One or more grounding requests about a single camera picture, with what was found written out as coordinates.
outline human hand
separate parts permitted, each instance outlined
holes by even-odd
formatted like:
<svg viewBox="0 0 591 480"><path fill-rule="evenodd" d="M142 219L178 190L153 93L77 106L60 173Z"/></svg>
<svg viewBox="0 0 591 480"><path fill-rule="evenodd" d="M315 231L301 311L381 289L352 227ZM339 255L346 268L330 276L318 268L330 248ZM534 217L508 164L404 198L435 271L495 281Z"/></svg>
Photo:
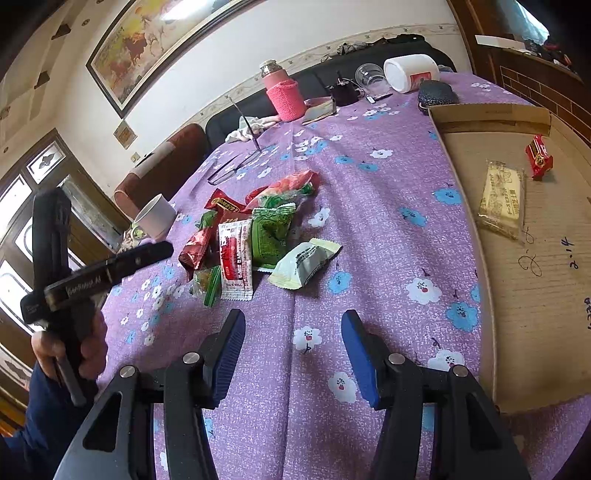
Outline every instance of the human hand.
<svg viewBox="0 0 591 480"><path fill-rule="evenodd" d="M106 334L105 318L102 312L97 310L92 319L92 334L85 338L80 345L80 352L84 359L78 369L81 377L96 380L105 370L108 349L105 342ZM43 373L56 380L53 358L61 358L66 355L66 347L63 342L50 332L35 332L31 338L31 346Z"/></svg>

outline floral tablecloth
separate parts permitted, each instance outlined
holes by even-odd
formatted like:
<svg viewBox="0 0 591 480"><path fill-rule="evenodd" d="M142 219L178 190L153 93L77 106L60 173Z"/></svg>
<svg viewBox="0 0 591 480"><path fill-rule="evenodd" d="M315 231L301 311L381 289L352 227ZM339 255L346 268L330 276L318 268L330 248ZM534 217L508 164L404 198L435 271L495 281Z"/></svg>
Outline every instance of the floral tablecloth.
<svg viewBox="0 0 591 480"><path fill-rule="evenodd" d="M470 74L443 73L463 103L525 103ZM478 372L479 286L462 198L417 93L341 108L302 127L279 124L259 139L264 152L221 188L241 201L251 190L304 169L320 173L316 197L298 209L290 235L343 245L299 291L255 273L254 299L213 308L189 295L178 253L214 187L207 177L252 144L220 146L176 194L168 240L175 254L115 287L103 309L109 325L107 383L119 367L168 365L219 331L231 308L246 316L246 338L228 397L205 411L222 479L365 478L384 412L361 398L340 335L356 309L393 352L419 365ZM155 408L155 457L166 478L162 408ZM551 479L591 417L590 398L508 419L535 479ZM433 409L425 407L417 478L428 478Z"/></svg>

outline white mug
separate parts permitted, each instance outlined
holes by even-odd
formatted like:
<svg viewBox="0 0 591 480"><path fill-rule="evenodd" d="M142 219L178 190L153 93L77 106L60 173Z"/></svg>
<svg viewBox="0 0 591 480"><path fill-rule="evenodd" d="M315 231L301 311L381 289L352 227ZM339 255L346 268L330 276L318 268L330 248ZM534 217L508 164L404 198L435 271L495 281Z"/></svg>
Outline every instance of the white mug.
<svg viewBox="0 0 591 480"><path fill-rule="evenodd" d="M177 216L176 210L162 194L156 195L141 209L134 223L155 240L163 240Z"/></svg>

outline sleeve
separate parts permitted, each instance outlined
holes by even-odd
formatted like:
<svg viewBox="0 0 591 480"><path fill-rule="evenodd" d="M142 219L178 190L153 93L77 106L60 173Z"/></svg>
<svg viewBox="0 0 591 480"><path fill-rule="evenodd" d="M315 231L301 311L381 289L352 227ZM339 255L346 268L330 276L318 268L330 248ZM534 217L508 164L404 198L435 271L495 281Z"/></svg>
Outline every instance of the sleeve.
<svg viewBox="0 0 591 480"><path fill-rule="evenodd" d="M51 480L92 405L75 407L67 389L47 378L39 364L29 399L24 430L0 445L0 469L7 465L19 479Z"/></svg>

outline brick wall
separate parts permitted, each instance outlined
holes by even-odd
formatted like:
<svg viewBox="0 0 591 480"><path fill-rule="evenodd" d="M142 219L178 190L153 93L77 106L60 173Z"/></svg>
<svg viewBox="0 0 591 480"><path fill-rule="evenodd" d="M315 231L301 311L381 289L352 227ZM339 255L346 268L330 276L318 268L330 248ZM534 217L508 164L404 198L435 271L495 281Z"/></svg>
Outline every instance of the brick wall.
<svg viewBox="0 0 591 480"><path fill-rule="evenodd" d="M591 147L591 113L576 101L542 82L501 65L503 87L536 106L557 115Z"/></svg>

